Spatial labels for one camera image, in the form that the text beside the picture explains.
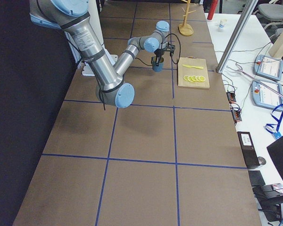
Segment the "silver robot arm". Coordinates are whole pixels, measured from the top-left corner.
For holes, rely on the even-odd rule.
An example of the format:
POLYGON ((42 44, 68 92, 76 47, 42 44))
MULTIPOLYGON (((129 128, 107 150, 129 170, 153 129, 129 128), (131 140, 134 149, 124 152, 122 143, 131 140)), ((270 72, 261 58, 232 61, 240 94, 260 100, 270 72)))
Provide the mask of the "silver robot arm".
POLYGON ((31 0, 31 21, 69 33, 95 75, 99 101, 104 105, 126 108, 133 102, 135 91, 130 83, 125 82, 125 72, 141 50, 155 54, 151 60, 152 69, 161 71, 164 52, 174 49, 167 41, 169 23, 158 21, 151 35, 131 38, 127 48, 112 64, 90 24, 89 11, 94 3, 93 0, 31 0))

